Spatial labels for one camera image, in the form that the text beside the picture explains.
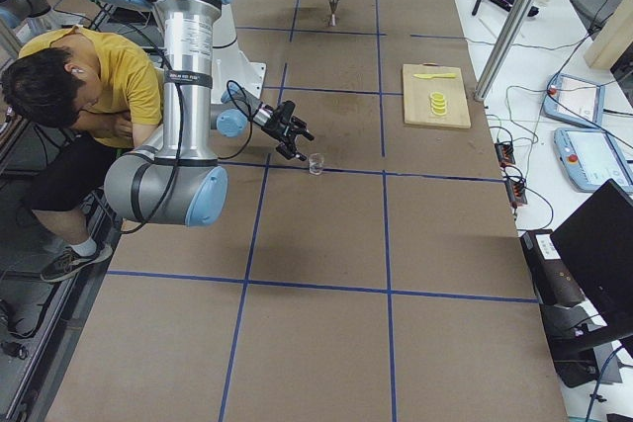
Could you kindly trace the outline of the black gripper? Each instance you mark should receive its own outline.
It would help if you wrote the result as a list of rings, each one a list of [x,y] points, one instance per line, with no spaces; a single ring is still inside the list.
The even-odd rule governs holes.
[[[292,116],[289,125],[277,124],[273,118],[275,109],[276,108],[265,104],[260,106],[259,112],[267,114],[267,118],[261,126],[262,130],[279,141],[279,144],[276,146],[276,151],[284,158],[287,160],[298,159],[300,161],[306,161],[308,157],[297,150],[296,137],[297,135],[301,135],[308,141],[315,139],[310,133],[307,123]]]

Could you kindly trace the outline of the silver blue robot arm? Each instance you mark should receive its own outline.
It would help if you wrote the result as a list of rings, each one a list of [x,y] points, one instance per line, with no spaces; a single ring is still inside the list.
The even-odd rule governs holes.
[[[233,80],[224,104],[212,102],[213,26],[232,0],[99,0],[120,8],[150,11],[163,31],[163,123],[149,140],[110,167],[105,197],[122,218],[207,226],[220,216],[227,172],[211,149],[211,132],[259,126],[276,140],[286,159],[305,160],[299,135],[312,139],[307,124],[286,101],[271,107]]]

